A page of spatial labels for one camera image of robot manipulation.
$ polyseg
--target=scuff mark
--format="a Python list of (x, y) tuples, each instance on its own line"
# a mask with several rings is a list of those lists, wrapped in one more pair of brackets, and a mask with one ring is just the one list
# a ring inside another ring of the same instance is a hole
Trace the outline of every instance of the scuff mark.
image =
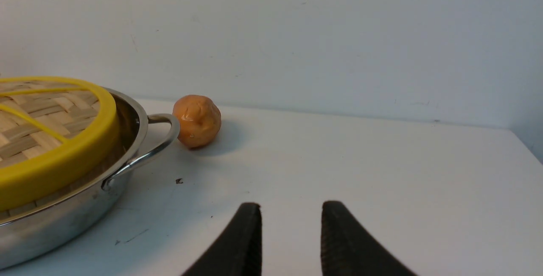
[(268, 54), (266, 54), (266, 52), (264, 52), (264, 50), (262, 50), (262, 46), (260, 46), (260, 43), (258, 44), (258, 50), (260, 50), (260, 53), (263, 54), (264, 56), (268, 56)]
[(145, 232), (147, 232), (148, 230), (149, 230), (149, 229), (146, 229), (146, 230), (142, 231), (141, 233), (135, 235), (134, 237), (132, 237), (132, 238), (130, 238), (130, 239), (124, 241), (124, 243), (129, 243), (130, 241), (132, 241), (132, 240), (136, 239), (137, 237), (143, 235), (143, 234), (144, 234)]
[(174, 193), (175, 193), (175, 187), (172, 187), (171, 191), (170, 191), (170, 194), (168, 196), (168, 199), (166, 199), (166, 201), (164, 202), (165, 204), (163, 205), (162, 211), (159, 213), (159, 216), (157, 217), (157, 219), (162, 218), (164, 216), (164, 214), (166, 213), (166, 210), (168, 209), (168, 204), (167, 203), (171, 202), (171, 198), (173, 198)]
[(134, 212), (139, 212), (139, 209), (136, 209), (136, 208), (116, 207), (115, 209), (118, 209), (118, 210), (132, 210)]
[(134, 45), (134, 49), (136, 50), (136, 52), (138, 52), (136, 40), (135, 40), (136, 38), (134, 38), (134, 35), (132, 35), (132, 33), (130, 34), (130, 38), (132, 38), (132, 44)]
[(430, 105), (430, 100), (428, 100), (428, 102), (415, 102), (415, 103), (411, 103), (410, 106), (429, 106)]

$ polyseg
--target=pot rim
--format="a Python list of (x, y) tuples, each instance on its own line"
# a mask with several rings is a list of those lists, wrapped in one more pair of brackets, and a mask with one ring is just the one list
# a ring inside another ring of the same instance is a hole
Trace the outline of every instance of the pot rim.
[(129, 96), (127, 96), (125, 94), (122, 94), (122, 93), (120, 93), (118, 91), (108, 89), (107, 87), (105, 87), (105, 89), (107, 91), (109, 91), (112, 95), (117, 96), (121, 100), (124, 100), (127, 104), (130, 105), (130, 107), (132, 107), (134, 109), (134, 111), (136, 111), (136, 114), (138, 115), (138, 121), (139, 121), (140, 127), (139, 127), (139, 129), (137, 131), (136, 137), (134, 138), (134, 142), (132, 143), (132, 145), (126, 150), (126, 152), (123, 154), (123, 156), (121, 156), (119, 158), (119, 160), (117, 160), (112, 166), (110, 166), (107, 170), (105, 170), (102, 174), (97, 176), (92, 181), (89, 181), (87, 184), (85, 184), (85, 185), (75, 189), (74, 191), (72, 191), (72, 192), (70, 192), (70, 193), (68, 193), (68, 194), (66, 194), (66, 195), (64, 195), (64, 196), (62, 196), (62, 197), (60, 197), (60, 198), (58, 198), (58, 199), (56, 199), (54, 201), (51, 201), (51, 202), (49, 202), (49, 203), (47, 203), (45, 205), (41, 205), (39, 207), (36, 207), (33, 210), (29, 210), (28, 212), (24, 212), (23, 214), (19, 214), (19, 215), (10, 217), (10, 218), (6, 218), (6, 219), (2, 220), (2, 222), (0, 223), (0, 226), (6, 226), (6, 225), (11, 224), (13, 222), (17, 222), (18, 220), (21, 220), (23, 218), (27, 218), (29, 216), (38, 214), (40, 212), (44, 212), (44, 211), (46, 211), (48, 209), (51, 209), (51, 208), (61, 204), (64, 201), (72, 199), (76, 195), (79, 195), (83, 191), (85, 191), (87, 189), (90, 189), (91, 187), (93, 187), (93, 186), (95, 186), (97, 184), (101, 185), (101, 183), (107, 177), (109, 177), (111, 174), (113, 174), (117, 170), (119, 170), (130, 158), (132, 158), (136, 154), (137, 150), (141, 146), (141, 143), (145, 139), (145, 136), (147, 135), (147, 129), (148, 129), (148, 125), (149, 125), (148, 118), (147, 118), (147, 113), (145, 112), (143, 106), (141, 106), (141, 104), (136, 102), (136, 100), (134, 100), (134, 99), (130, 98)]

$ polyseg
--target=yellow rim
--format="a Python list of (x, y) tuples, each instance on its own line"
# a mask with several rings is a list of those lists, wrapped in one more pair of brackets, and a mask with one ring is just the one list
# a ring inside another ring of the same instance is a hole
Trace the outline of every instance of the yellow rim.
[(79, 89), (76, 87), (75, 89), (70, 88), (70, 90), (80, 90), (80, 88), (84, 88), (84, 90), (91, 91), (100, 102), (100, 111), (87, 129), (83, 130), (73, 139), (68, 139), (62, 146), (35, 158), (20, 162), (19, 164), (0, 168), (0, 192), (2, 192), (2, 188), (8, 187), (13, 183), (17, 184), (32, 180), (43, 168), (61, 164), (70, 156), (86, 152), (89, 145), (93, 143), (95, 139), (94, 136), (106, 133), (116, 120), (116, 104), (114, 98), (107, 90), (93, 83), (64, 77), (21, 77), (0, 79), (0, 83), (16, 81), (54, 81), (77, 85)]

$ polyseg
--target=yellow silicone band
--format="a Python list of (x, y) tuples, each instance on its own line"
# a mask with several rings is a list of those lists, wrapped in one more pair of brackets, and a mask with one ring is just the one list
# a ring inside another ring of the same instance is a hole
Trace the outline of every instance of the yellow silicone band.
[(20, 91), (6, 91), (0, 92), (0, 97), (14, 96), (14, 95), (26, 95), (26, 94), (38, 94), (41, 92), (58, 92), (58, 91), (84, 91), (89, 90), (84, 87), (54, 87), (50, 89), (31, 89)]
[(15, 115), (21, 119), (24, 119), (26, 121), (28, 121), (29, 124), (37, 127), (38, 129), (41, 129), (42, 131), (44, 131), (45, 133), (51, 135), (52, 137), (56, 138), (58, 141), (62, 142), (62, 143), (67, 143), (68, 142), (68, 138), (66, 137), (63, 137), (62, 135), (60, 135), (59, 133), (56, 133), (55, 131), (53, 131), (52, 129), (50, 129), (49, 127), (47, 127), (46, 125), (43, 125), (41, 122), (35, 120), (34, 118), (22, 113), (22, 112), (19, 112), (18, 110), (15, 110), (13, 108), (10, 108), (9, 106), (5, 106), (4, 104), (1, 104), (0, 103), (0, 110), (4, 111), (4, 112), (8, 112), (12, 115)]

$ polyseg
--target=orange ball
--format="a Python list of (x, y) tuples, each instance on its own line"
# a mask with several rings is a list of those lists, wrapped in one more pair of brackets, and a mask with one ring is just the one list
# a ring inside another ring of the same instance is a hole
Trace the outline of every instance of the orange ball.
[(205, 96), (184, 96), (175, 102), (172, 114), (181, 125), (178, 139), (187, 148), (209, 144), (221, 129), (221, 111)]

